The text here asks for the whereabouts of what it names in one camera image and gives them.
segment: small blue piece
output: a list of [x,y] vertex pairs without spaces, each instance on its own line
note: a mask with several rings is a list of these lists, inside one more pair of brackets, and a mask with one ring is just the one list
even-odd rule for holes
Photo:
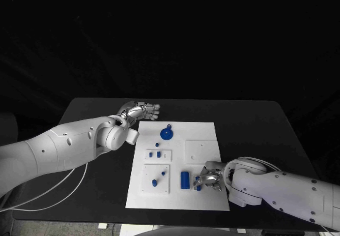
[[180,172],[180,188],[190,189],[189,172]]
[[166,129],[162,130],[162,138],[164,140],[169,140],[172,139],[172,137],[173,137],[173,131],[172,131],[172,125],[169,124]]
[[[199,180],[199,176],[196,176],[195,180]],[[201,185],[196,186],[196,190],[201,191]]]

